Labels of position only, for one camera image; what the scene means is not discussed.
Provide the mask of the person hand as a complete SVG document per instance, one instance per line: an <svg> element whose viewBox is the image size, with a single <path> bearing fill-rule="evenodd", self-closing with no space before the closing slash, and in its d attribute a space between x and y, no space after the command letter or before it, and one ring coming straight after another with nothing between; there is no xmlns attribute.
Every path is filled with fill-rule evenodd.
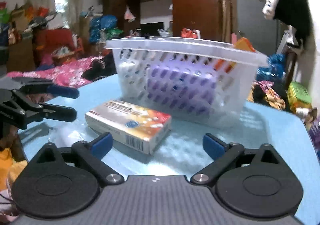
<svg viewBox="0 0 320 225"><path fill-rule="evenodd" d="M39 104L52 100L53 98L55 98L55 96L53 96L52 94L34 94L29 95L29 98L33 103Z"/></svg>

